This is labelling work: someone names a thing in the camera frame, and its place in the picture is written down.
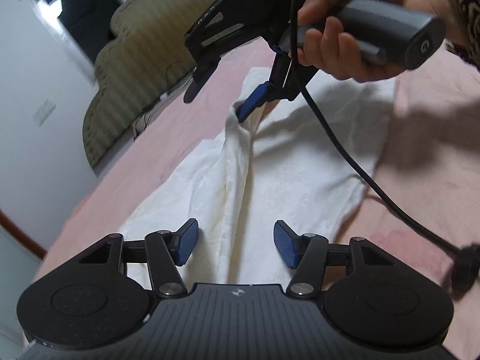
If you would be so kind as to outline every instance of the black cable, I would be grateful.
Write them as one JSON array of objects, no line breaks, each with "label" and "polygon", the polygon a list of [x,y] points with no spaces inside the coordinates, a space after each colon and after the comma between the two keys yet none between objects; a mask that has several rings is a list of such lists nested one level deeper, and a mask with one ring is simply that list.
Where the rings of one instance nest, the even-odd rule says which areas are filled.
[{"label": "black cable", "polygon": [[448,255],[455,257],[460,253],[460,249],[455,245],[452,245],[450,242],[446,241],[445,239],[439,237],[435,233],[428,230],[426,227],[422,226],[416,220],[411,218],[407,215],[395,202],[388,197],[388,195],[378,186],[377,183],[368,175],[366,171],[362,169],[360,165],[347,153],[344,149],[342,144],[338,141],[337,137],[333,133],[332,129],[328,125],[327,121],[323,117],[320,109],[318,108],[317,104],[308,93],[306,87],[302,84],[302,81],[299,79],[298,75],[298,51],[297,51],[297,30],[298,30],[298,22],[297,22],[297,14],[298,6],[302,1],[301,0],[292,0],[291,9],[290,9],[290,51],[292,57],[292,66],[291,71],[293,74],[293,78],[297,84],[297,87],[300,89],[303,97],[305,98],[307,104],[317,117],[318,121],[322,125],[323,129],[325,130],[328,138],[335,146],[335,149],[342,155],[345,161],[360,175],[360,177],[371,187],[372,190],[380,197],[380,199],[385,203],[387,208],[395,215],[397,218],[402,220],[407,226],[409,226],[414,232],[419,234],[420,236],[424,237],[425,239],[429,240],[432,244],[438,246],[443,251],[445,251]]}]

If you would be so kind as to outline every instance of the pink fabric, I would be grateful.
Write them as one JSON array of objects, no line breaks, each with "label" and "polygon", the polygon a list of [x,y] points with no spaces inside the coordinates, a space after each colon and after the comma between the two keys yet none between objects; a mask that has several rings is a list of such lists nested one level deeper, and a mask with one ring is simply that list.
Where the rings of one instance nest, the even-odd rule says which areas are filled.
[{"label": "pink fabric", "polygon": [[[273,53],[256,41],[222,59],[190,105],[175,100],[118,161],[66,223],[38,274],[45,275],[108,233],[161,185],[202,140],[224,127],[253,66]],[[375,179],[413,218],[455,245],[480,242],[480,75],[441,50],[398,81],[394,117]],[[338,242],[364,236],[442,284],[450,259],[395,219],[369,193]],[[461,360],[480,355],[480,285],[455,301],[445,345]]]}]

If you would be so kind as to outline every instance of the gray ribbed surface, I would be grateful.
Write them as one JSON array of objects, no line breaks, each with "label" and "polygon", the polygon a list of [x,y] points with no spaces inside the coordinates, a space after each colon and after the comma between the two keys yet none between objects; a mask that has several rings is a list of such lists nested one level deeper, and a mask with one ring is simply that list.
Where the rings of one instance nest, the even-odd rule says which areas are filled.
[{"label": "gray ribbed surface", "polygon": [[145,107],[188,74],[195,61],[184,35],[215,0],[127,0],[113,14],[117,36],[98,54],[98,93],[83,121],[91,166]]},{"label": "gray ribbed surface", "polygon": [[[237,289],[243,295],[234,294]],[[437,346],[379,353],[347,341],[315,304],[287,298],[280,286],[199,284],[187,298],[164,300],[129,338],[97,350],[64,352],[34,344],[21,360],[452,360]]]}]

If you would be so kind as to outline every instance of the white garment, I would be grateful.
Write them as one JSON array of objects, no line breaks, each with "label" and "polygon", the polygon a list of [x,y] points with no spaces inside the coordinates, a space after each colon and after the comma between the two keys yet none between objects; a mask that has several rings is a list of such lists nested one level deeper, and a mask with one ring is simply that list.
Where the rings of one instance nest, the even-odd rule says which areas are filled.
[{"label": "white garment", "polygon": [[[202,230],[179,271],[194,282],[261,284],[290,281],[273,242],[275,221],[298,234],[333,240],[342,220],[361,202],[365,185],[337,153],[302,96],[282,100],[259,125],[263,108],[239,125],[235,108],[270,69],[254,67],[225,130],[204,140],[122,226],[125,239],[175,231],[188,218]],[[359,84],[318,72],[307,86],[354,159],[372,174],[385,145],[394,80]],[[129,276],[148,286],[144,267]]]}]

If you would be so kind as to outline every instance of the bed headboard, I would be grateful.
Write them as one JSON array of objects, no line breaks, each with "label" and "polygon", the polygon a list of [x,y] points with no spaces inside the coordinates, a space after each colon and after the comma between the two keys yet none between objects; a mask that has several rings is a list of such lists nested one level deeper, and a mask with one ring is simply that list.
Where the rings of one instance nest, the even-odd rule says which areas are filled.
[{"label": "bed headboard", "polygon": [[98,54],[98,93],[83,120],[92,167],[143,110],[194,68],[184,34],[213,1],[127,0],[114,13],[115,39]]}]

